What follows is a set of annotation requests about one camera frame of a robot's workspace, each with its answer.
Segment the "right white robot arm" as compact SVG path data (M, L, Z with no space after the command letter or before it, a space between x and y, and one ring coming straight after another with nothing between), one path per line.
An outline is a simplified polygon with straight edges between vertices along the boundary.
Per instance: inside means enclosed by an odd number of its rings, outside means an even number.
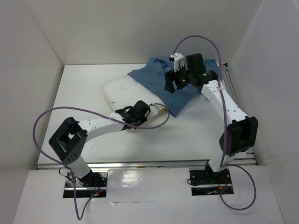
M258 120L249 117L230 97L214 70L206 70L200 53L183 56L175 53L169 60L173 69L165 73L164 89L170 93L192 85L207 98L224 122L224 133L219 139L216 153L198 175L192 175L190 184L216 184L228 166L242 152L253 147L256 141Z

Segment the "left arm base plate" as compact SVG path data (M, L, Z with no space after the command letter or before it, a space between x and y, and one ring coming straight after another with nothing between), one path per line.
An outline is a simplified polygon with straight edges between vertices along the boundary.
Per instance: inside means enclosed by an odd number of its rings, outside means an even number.
M66 172L65 174L62 171L58 172L61 176L65 177L65 188L72 189L72 175L70 172ZM83 183L78 178L76 180L76 189L79 190L100 190L105 189L107 186L107 172L95 172L94 177L90 180L89 183Z

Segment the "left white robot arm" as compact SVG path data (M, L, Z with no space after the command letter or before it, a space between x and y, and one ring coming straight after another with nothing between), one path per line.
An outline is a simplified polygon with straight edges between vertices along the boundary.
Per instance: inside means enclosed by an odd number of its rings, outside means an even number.
M116 110L108 118L77 121L66 118L49 140L61 162L74 173L81 186L90 186L97 175L89 168L81 153L86 142L105 135L128 129L126 124L139 126L147 121L150 106L139 100L134 106Z

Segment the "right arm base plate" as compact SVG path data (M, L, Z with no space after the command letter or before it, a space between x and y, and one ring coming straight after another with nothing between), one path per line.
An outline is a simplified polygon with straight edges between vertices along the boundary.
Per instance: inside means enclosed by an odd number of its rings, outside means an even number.
M190 170L189 184L192 186L212 185L212 184L231 184L230 172L225 169L220 172L210 170Z

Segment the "cream yellow pillow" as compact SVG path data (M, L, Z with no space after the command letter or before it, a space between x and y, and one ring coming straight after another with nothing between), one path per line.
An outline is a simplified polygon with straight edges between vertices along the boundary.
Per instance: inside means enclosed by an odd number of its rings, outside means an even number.
M111 123L110 129L114 131L124 130L123 127L126 125L123 121L124 117L130 115L133 118L139 116L145 116L147 118L150 113L150 104L159 103L165 105L158 96L150 92L130 76L117 77L105 83L103 86L103 96L113 111L112 114L108 115L105 121ZM162 123L150 127L141 124L140 126L132 126L132 128L150 130L161 127L170 118L170 112L166 105L164 112L167 113L167 117Z

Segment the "blue pillowcase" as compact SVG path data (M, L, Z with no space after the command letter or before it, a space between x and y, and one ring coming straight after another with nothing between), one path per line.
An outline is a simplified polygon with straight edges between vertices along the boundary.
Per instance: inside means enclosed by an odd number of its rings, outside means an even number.
M173 69L173 63L167 57L151 58L147 64L128 73L139 84L158 96L169 108L173 117L179 115L187 103L199 95L199 91L192 85L171 94L164 90L164 74Z

